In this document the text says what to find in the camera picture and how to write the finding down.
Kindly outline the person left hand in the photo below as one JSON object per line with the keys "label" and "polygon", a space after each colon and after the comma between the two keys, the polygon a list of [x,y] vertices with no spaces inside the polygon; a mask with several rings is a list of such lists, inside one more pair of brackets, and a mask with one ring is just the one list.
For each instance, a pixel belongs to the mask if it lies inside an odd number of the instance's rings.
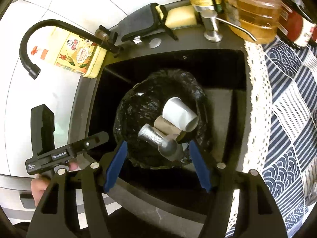
{"label": "person left hand", "polygon": [[44,192],[50,184],[50,180],[44,176],[38,175],[31,181],[31,193],[34,199],[35,206],[38,206]]}

